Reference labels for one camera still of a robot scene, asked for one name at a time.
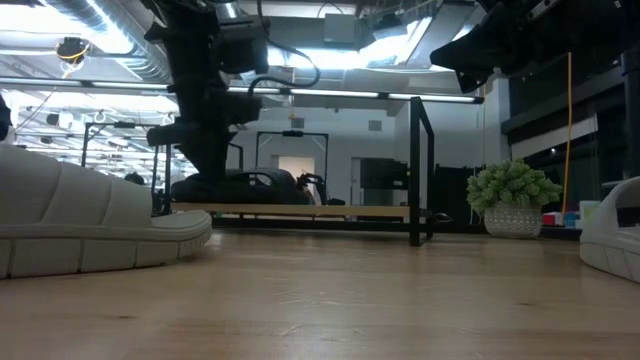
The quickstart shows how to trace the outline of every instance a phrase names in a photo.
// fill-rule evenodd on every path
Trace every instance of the blue object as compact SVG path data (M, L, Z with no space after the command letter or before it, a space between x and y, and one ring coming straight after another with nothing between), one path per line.
M576 228L576 213L571 212L564 215L564 227L567 229Z

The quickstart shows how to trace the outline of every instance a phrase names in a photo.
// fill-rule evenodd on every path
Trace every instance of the green plant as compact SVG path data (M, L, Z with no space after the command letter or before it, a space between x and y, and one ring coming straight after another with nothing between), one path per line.
M544 172L533 170L518 159L491 165L478 176L470 177L467 191L471 207L483 214L499 202L527 206L558 201L562 186L547 179Z

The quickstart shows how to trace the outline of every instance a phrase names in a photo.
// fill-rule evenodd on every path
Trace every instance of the white plant pot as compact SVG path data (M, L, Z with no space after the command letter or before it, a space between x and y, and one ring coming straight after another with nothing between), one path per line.
M487 231L496 237L532 239L542 230L542 214L539 205L519 206L498 203L484 213Z

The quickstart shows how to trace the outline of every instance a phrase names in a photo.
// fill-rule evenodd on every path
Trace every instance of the ceiling light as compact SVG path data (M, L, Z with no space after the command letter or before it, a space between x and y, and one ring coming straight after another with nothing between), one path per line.
M422 40L422 37L424 36L424 34L427 32L427 29L429 29L429 25L431 25L432 20L433 20L432 17L427 17L422 20L419 20L419 22L414 21L413 23L407 26L407 29L413 28L413 30L409 32L411 35L409 36L409 39L407 40L407 43L404 46L404 49L402 49L398 53L398 57L396 58L396 62L395 62L396 65L401 63L406 63L407 60L409 60L409 57L418 46L418 43L420 42L420 40Z
M232 87L228 88L227 91L231 92L231 93L246 93L246 92L249 92L249 88L248 87L232 86ZM278 88L261 88L261 87L257 87L255 89L253 89L253 93L254 94L280 94L280 89L278 89Z
M112 81L93 81L93 86L127 90L167 90L167 84L125 83Z
M82 87L82 83L78 80L62 80L62 79L35 79L0 76L0 83L11 85L32 85L32 86L67 86Z
M421 95L421 94L389 94L390 100L411 100L419 97L422 101L449 102L449 103L476 103L478 98L469 96L449 96L449 95Z
M460 39L461 37L467 35L471 30L473 30L473 25L465 25L462 27L462 29L460 30L460 32L458 32L458 34L456 34L456 36L453 37L453 40L451 41L456 41L458 39Z
M445 67L442 66L438 66L438 65L431 65L431 67L429 68L430 71L434 71L434 72L442 72L442 71L453 71L451 69L447 69Z
M229 88L230 92L246 93L249 88L233 87ZM386 94L371 91L342 91L342 90L320 90L320 89L289 89L289 88L256 88L255 92L263 94L281 94L281 95L311 95L311 96L336 96L336 97L352 97L363 99L389 99L389 100L410 100L412 97L420 97L423 101L432 102L450 102L450 103L481 103L482 98L472 96L456 96L456 95L425 95L425 94Z
M316 96L342 96L375 99L376 92L366 91L338 91L338 90L316 90L316 89L291 89L293 95L316 95Z
M328 49L300 49L311 61L323 70L349 70L367 66L367 61L356 51L341 51ZM313 65L302 56L293 54L288 65L298 69L311 69Z

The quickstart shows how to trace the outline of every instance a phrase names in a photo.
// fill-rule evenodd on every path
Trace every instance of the potted plant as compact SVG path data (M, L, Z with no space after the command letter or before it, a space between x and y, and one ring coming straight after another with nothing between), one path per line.
M469 178L467 201L491 235L534 238L542 229L541 207L558 201L562 186L522 159L491 165Z

